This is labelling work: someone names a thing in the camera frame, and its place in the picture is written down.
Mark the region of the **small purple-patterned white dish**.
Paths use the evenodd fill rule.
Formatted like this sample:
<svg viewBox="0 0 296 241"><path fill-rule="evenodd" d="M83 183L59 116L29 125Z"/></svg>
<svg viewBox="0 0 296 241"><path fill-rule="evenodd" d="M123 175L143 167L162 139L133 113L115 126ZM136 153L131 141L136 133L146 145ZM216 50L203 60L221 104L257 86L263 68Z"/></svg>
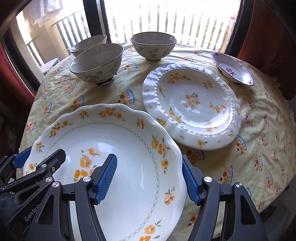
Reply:
<svg viewBox="0 0 296 241"><path fill-rule="evenodd" d="M220 52L211 52L211 58L222 75L229 80L247 86L254 85L250 72L233 57Z"/></svg>

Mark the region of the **hanging white cloth outside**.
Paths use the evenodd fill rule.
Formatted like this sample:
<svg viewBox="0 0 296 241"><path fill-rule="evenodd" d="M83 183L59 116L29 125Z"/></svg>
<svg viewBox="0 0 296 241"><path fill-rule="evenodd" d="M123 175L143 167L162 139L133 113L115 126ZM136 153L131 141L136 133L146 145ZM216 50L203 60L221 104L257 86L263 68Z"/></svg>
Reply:
<svg viewBox="0 0 296 241"><path fill-rule="evenodd" d="M34 0L29 3L31 24L43 26L46 22L56 17L63 9L60 0Z"/></svg>

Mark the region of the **red curtain right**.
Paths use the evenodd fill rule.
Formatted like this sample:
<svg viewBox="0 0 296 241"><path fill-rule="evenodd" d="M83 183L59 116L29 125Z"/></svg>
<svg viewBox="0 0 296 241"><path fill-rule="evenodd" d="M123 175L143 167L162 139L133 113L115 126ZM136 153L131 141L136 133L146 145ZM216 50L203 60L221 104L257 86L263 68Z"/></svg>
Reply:
<svg viewBox="0 0 296 241"><path fill-rule="evenodd" d="M283 96L295 96L295 1L254 1L238 58L277 77Z"/></svg>

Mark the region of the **floral ceramic bowl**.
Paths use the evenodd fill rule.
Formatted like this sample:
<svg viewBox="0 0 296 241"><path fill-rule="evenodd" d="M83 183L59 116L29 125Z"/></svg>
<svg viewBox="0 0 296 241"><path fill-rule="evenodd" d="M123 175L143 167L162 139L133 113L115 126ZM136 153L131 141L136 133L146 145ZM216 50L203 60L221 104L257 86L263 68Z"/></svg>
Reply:
<svg viewBox="0 0 296 241"><path fill-rule="evenodd" d="M107 43L91 47L70 64L70 71L86 83L105 85L112 80L120 68L124 47Z"/></svg>
<svg viewBox="0 0 296 241"><path fill-rule="evenodd" d="M130 41L140 56L151 61L165 58L177 44L174 36L162 32L137 33Z"/></svg>

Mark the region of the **white ribbed yellow-flower plate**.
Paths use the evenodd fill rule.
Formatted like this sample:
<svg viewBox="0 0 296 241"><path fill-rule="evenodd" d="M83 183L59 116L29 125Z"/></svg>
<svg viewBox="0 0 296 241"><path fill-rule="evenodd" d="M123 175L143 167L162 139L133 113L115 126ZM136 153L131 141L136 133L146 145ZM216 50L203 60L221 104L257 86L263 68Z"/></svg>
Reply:
<svg viewBox="0 0 296 241"><path fill-rule="evenodd" d="M169 63L145 78L147 112L180 144L217 150L231 144L241 129L241 108L234 91L212 70Z"/></svg>

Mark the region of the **large scalloped yellow-flower plate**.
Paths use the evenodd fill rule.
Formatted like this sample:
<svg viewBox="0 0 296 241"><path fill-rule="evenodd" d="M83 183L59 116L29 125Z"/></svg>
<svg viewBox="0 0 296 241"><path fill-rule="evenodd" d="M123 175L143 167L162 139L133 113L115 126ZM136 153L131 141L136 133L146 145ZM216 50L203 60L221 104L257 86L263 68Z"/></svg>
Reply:
<svg viewBox="0 0 296 241"><path fill-rule="evenodd" d="M117 168L96 207L107 240L167 240L186 200L182 154L166 130L144 111L123 104L83 106L59 117L34 142L23 173L57 149L66 160L54 173L62 184L79 181L109 154Z"/></svg>

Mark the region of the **balcony railing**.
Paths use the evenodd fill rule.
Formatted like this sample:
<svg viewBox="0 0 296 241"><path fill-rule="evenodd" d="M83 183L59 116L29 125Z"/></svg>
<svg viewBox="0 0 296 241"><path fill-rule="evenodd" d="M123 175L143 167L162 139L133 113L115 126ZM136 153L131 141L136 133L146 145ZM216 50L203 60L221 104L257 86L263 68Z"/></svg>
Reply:
<svg viewBox="0 0 296 241"><path fill-rule="evenodd" d="M70 55L70 48L91 37L83 1L62 1L60 13L39 27L29 5L17 16L31 58L41 66ZM128 42L140 32L163 32L183 45L225 51L240 1L105 1L111 42Z"/></svg>

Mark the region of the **black window frame mullion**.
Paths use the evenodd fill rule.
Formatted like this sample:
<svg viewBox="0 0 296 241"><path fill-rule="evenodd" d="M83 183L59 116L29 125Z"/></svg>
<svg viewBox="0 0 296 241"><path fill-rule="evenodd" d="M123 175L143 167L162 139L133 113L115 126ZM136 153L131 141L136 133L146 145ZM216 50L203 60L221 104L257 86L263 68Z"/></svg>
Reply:
<svg viewBox="0 0 296 241"><path fill-rule="evenodd" d="M107 43L111 43L105 1L83 0L83 6L90 35L106 35Z"/></svg>

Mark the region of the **red curtain left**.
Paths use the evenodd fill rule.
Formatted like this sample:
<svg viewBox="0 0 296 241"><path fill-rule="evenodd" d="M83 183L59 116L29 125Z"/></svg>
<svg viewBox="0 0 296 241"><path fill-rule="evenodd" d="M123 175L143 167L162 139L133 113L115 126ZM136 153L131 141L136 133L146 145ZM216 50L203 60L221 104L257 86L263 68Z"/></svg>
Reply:
<svg viewBox="0 0 296 241"><path fill-rule="evenodd" d="M34 95L17 75L1 43L1 100L20 112L30 111Z"/></svg>

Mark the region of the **red curtain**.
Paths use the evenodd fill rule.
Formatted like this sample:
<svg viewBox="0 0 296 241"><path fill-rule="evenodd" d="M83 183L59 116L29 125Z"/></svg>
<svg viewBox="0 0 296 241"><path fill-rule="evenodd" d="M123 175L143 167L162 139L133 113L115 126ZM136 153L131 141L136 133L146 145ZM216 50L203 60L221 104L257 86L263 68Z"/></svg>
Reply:
<svg viewBox="0 0 296 241"><path fill-rule="evenodd" d="M20 112L30 111L34 95L17 75L1 43L1 100Z"/></svg>
<svg viewBox="0 0 296 241"><path fill-rule="evenodd" d="M277 77L283 96L295 96L295 1L254 1L238 58Z"/></svg>

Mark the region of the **outdoor air conditioner unit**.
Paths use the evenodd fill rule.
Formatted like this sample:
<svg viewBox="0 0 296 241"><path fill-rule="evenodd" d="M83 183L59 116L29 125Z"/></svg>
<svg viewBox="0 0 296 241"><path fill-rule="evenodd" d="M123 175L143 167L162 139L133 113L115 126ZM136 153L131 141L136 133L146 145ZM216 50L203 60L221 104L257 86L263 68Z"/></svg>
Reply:
<svg viewBox="0 0 296 241"><path fill-rule="evenodd" d="M45 76L55 65L57 65L60 62L58 58L54 58L50 60L49 62L43 64L39 67L39 70L41 73Z"/></svg>

